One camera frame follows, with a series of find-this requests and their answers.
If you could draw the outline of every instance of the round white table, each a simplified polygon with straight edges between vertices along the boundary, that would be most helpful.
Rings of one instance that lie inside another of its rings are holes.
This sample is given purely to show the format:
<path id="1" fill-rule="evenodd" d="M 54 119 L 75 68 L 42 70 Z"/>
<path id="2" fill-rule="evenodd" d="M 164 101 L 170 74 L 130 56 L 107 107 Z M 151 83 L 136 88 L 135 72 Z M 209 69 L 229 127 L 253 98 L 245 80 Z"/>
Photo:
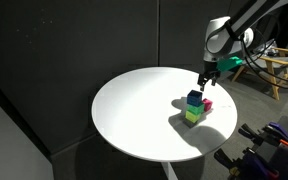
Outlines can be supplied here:
<path id="1" fill-rule="evenodd" d="M 117 149 L 144 160 L 164 162 L 164 168 L 169 162 L 203 156 L 231 136 L 237 111 L 230 95 L 219 84 L 211 86 L 209 82 L 203 99 L 213 101 L 212 110 L 189 128 L 183 122 L 186 97 L 191 90 L 199 91 L 197 80 L 195 72 L 168 67 L 124 73 L 95 96 L 94 124 Z"/>

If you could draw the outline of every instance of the wooden chair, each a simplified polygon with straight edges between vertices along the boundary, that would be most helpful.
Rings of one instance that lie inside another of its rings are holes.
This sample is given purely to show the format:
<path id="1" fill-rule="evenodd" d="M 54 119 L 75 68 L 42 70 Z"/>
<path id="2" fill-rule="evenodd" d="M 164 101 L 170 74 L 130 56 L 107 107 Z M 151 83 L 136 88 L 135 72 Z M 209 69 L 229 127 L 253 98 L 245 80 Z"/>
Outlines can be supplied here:
<path id="1" fill-rule="evenodd" d="M 281 74 L 281 71 L 283 72 L 282 78 L 288 80 L 288 49 L 283 49 L 283 48 L 273 48 L 275 50 L 278 50 L 279 56 L 278 57 L 269 57 L 269 56 L 261 56 L 257 61 L 255 61 L 260 67 L 267 69 L 268 72 L 279 75 Z M 256 67 L 253 63 L 251 63 L 252 67 L 256 70 L 259 70 L 258 67 Z M 232 82 L 234 82 L 238 76 L 241 75 L 243 72 L 247 72 L 250 70 L 246 62 L 243 62 L 243 64 L 240 66 L 238 71 L 235 73 Z M 270 76 L 267 74 L 269 77 L 262 76 L 263 78 L 267 79 L 270 81 L 272 84 L 277 84 L 277 85 L 288 85 L 288 82 L 283 81 L 283 80 L 276 80 L 277 78 Z M 272 85 L 273 89 L 273 97 L 276 100 L 279 100 L 279 94 L 278 94 L 278 88 L 277 86 Z"/>

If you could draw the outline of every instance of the stacked cubes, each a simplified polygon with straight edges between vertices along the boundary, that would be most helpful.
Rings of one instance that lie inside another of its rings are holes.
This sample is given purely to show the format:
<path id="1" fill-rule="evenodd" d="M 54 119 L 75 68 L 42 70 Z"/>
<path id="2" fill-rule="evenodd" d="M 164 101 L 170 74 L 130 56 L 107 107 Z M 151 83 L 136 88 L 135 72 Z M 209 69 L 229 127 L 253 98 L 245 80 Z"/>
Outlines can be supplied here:
<path id="1" fill-rule="evenodd" d="M 212 107 L 212 101 L 208 99 L 202 100 L 203 93 L 192 90 L 187 95 L 187 110 L 185 118 L 191 123 L 196 124 L 203 112 L 207 112 Z"/>

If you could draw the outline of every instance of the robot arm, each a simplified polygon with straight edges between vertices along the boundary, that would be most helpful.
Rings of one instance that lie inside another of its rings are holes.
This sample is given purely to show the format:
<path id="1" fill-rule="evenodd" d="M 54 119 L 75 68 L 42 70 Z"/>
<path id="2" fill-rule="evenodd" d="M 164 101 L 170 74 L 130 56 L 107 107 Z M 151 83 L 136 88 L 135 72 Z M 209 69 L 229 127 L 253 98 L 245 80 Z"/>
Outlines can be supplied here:
<path id="1" fill-rule="evenodd" d="M 223 17 L 211 20 L 206 31 L 204 50 L 204 73 L 199 75 L 198 85 L 201 91 L 208 80 L 215 85 L 220 76 L 217 61 L 228 54 L 241 50 L 240 36 L 249 46 L 253 41 L 253 32 L 249 28 L 267 13 L 277 9 L 288 0 L 249 0 L 245 6 L 232 18 Z"/>

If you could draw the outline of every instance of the gray floor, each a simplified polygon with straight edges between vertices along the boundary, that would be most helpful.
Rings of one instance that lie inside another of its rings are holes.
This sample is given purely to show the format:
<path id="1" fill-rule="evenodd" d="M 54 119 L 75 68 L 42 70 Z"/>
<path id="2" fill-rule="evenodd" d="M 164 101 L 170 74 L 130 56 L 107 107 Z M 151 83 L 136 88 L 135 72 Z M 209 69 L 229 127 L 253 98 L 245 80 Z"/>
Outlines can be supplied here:
<path id="1" fill-rule="evenodd" d="M 233 135 L 221 147 L 231 158 L 242 157 L 242 150 L 252 143 L 237 133 L 247 123 L 253 129 L 260 129 L 270 121 L 277 122 L 281 116 L 288 116 L 288 90 L 280 90 L 276 101 L 269 91 L 270 86 L 254 75 L 242 75 L 236 82 L 230 82 L 232 73 L 224 73 L 218 83 L 233 98 L 238 122 Z M 213 152 L 203 158 L 188 162 L 173 163 L 179 179 L 226 179 L 228 170 L 214 158 Z M 166 179 L 159 163 L 147 162 L 127 156 L 107 144 L 100 136 L 89 138 L 80 144 L 53 156 L 55 180 L 163 180 Z"/>

